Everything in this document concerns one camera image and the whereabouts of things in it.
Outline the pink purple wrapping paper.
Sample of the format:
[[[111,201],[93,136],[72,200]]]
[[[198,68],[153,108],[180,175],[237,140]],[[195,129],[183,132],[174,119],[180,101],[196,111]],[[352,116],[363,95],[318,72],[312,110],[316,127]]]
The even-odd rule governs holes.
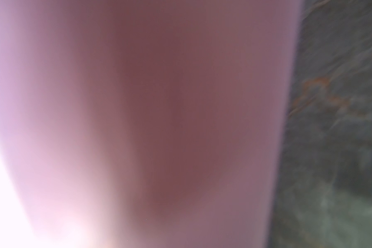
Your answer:
[[[0,145],[45,244],[263,248],[302,1],[0,1]]]

